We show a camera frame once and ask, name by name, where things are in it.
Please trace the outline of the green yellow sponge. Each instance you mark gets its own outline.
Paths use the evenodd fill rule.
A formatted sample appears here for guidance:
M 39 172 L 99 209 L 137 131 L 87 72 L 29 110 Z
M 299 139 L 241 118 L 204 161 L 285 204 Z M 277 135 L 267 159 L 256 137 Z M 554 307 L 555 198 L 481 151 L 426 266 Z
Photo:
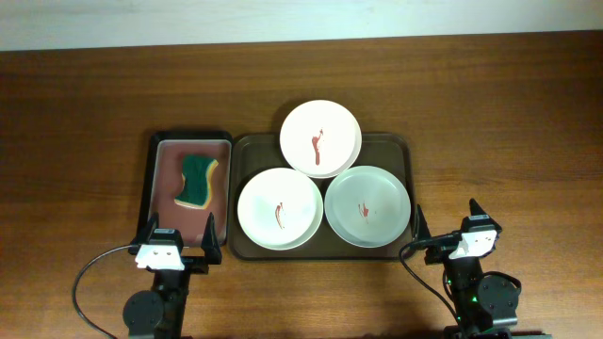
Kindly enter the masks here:
M 189 154 L 183 158 L 181 192 L 174 198 L 180 206 L 206 209 L 213 198 L 212 176 L 218 167 L 217 159 Z

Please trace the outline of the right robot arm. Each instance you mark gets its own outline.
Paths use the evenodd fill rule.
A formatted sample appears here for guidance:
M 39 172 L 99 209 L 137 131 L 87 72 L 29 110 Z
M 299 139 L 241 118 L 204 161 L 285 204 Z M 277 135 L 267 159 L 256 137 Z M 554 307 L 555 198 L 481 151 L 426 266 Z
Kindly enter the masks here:
M 407 249 L 423 250 L 427 265 L 444 267 L 444 294 L 435 295 L 451 312 L 455 324 L 444 329 L 446 338 L 510 338 L 517 324 L 516 308 L 521 282 L 499 271 L 484 271 L 481 259 L 496 249 L 501 226 L 476 200 L 469 201 L 469 215 L 458 231 L 429 234 L 409 243 Z

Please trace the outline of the white plate top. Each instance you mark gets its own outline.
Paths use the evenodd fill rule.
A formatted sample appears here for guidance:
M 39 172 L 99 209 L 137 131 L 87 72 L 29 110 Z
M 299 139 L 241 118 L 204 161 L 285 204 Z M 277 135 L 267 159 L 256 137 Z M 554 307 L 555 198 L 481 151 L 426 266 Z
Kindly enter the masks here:
M 343 105 L 313 100 L 286 116 L 279 135 L 283 156 L 293 169 L 326 179 L 348 169 L 362 147 L 360 125 Z

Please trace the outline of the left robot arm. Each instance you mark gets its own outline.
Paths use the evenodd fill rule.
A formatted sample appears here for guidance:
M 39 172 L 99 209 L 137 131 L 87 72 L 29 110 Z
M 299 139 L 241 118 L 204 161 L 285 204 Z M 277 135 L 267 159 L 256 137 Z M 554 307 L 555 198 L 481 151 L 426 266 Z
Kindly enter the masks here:
M 138 268 L 154 274 L 152 287 L 128 299 L 122 311 L 130 338 L 179 338 L 189 294 L 190 277 L 206 275 L 222 261 L 215 218 L 209 215 L 204 227 L 202 256 L 182 253 L 184 241 L 176 229 L 161 228 L 154 213 L 131 245 Z

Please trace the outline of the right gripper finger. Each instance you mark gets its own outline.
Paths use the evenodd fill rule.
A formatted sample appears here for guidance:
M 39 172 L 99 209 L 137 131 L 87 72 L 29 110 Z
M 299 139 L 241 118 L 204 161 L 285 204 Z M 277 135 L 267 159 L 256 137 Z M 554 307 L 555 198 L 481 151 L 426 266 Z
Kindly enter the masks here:
M 416 225 L 414 230 L 414 240 L 425 240 L 431 238 L 431 233 L 427 220 L 425 219 L 421 205 L 416 206 Z
M 483 210 L 483 208 L 477 203 L 474 198 L 469 200 L 470 216 L 472 218 L 489 218 L 489 215 Z

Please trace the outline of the white plate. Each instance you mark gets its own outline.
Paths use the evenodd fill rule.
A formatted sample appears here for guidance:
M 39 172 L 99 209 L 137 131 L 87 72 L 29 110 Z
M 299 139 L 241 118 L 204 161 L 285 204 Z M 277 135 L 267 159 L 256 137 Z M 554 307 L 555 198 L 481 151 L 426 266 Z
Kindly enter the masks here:
M 268 250 L 293 250 L 318 231 L 324 212 L 318 186 L 287 168 L 266 169 L 242 188 L 236 216 L 244 234 Z
M 362 147 L 360 125 L 343 105 L 313 100 L 286 116 L 279 135 L 283 156 L 293 169 L 326 179 L 348 169 Z

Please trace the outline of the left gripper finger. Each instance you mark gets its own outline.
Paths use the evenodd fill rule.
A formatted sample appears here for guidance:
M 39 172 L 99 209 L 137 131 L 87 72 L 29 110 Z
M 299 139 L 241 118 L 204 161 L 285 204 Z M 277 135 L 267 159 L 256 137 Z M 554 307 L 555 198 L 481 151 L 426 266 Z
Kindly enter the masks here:
M 149 239 L 151 238 L 153 232 L 158 226 L 158 219 L 159 214 L 153 213 L 147 221 L 147 224 L 140 231 L 137 232 L 136 244 L 138 246 L 147 244 L 149 242 Z
M 205 258 L 220 258 L 220 242 L 217 239 L 215 217 L 209 213 L 201 243 Z

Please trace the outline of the grey-white plate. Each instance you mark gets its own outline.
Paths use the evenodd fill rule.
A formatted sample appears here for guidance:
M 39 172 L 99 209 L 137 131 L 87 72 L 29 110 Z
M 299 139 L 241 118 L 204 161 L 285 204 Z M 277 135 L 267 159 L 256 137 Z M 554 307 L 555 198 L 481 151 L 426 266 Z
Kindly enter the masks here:
M 324 197 L 325 216 L 334 232 L 360 248 L 379 248 L 397 240 L 411 217 L 410 196 L 394 174 L 357 166 L 337 175 Z

